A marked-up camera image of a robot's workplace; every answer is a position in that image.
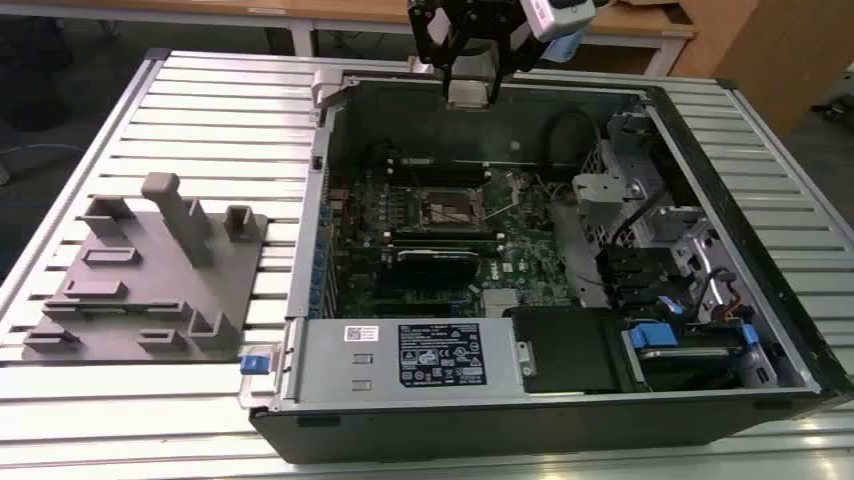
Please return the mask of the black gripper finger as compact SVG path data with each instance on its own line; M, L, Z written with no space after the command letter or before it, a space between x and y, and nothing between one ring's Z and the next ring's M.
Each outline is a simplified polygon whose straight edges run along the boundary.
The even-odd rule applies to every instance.
M467 8L460 1L414 0L407 2L407 13L419 60L438 72L447 98L452 65L467 42Z
M502 82L516 71L528 72L544 52L544 43L534 36L530 29L522 29L496 41L495 75L490 84L490 104L498 100Z

